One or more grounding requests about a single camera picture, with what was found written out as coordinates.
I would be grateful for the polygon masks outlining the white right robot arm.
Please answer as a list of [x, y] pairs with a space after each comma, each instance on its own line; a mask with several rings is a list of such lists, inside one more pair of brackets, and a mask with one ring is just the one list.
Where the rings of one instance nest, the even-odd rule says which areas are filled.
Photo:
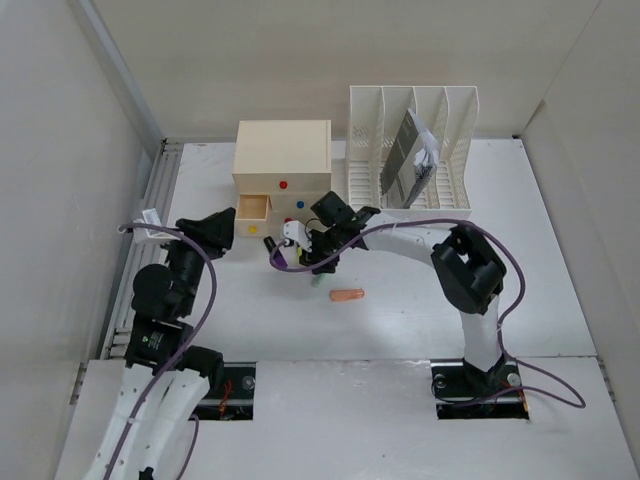
[[445, 298], [460, 313], [465, 386], [474, 397], [497, 388], [505, 365], [497, 328], [507, 269], [480, 232], [462, 223], [450, 229], [419, 225], [369, 206], [354, 211], [333, 191], [311, 211], [326, 229], [310, 232], [311, 250], [301, 258], [304, 266], [315, 265], [347, 245], [394, 253], [432, 267]]

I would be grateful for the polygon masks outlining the grey setup guide booklet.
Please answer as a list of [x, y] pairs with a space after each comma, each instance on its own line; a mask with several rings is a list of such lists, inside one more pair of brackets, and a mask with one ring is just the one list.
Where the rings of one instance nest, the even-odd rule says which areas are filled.
[[436, 173], [439, 154], [436, 137], [408, 108], [380, 175], [381, 205], [409, 209]]

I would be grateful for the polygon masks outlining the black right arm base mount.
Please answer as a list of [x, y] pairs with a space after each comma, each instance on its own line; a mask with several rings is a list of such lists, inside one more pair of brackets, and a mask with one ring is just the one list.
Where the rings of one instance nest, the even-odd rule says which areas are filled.
[[430, 368], [439, 420], [529, 419], [526, 398], [519, 390], [492, 398], [521, 385], [513, 362], [501, 360], [489, 372], [477, 370], [463, 359], [432, 361]]

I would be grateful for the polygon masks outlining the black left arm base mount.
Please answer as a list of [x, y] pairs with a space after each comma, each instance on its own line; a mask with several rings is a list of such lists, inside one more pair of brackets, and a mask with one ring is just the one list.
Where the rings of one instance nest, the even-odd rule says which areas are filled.
[[257, 365], [226, 363], [224, 379], [194, 409], [204, 421], [250, 421], [254, 414]]

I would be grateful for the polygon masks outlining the cream drawer cabinet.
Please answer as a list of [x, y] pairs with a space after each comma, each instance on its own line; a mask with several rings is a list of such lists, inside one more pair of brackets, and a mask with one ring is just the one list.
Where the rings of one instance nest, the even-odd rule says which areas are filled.
[[236, 234], [277, 237], [289, 221], [314, 217], [311, 205], [331, 189], [329, 120], [243, 120], [232, 177]]

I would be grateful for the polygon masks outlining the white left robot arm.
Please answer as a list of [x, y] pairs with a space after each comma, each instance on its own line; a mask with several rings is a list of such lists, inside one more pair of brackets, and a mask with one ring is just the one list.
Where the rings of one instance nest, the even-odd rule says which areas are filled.
[[213, 275], [214, 260], [232, 248], [235, 216], [227, 208], [169, 228], [150, 209], [125, 226], [136, 242], [157, 243], [167, 255], [134, 276], [134, 320], [118, 397], [86, 478], [160, 478], [164, 457], [198, 403], [223, 387], [222, 353], [194, 345], [202, 326], [185, 319], [202, 275]]

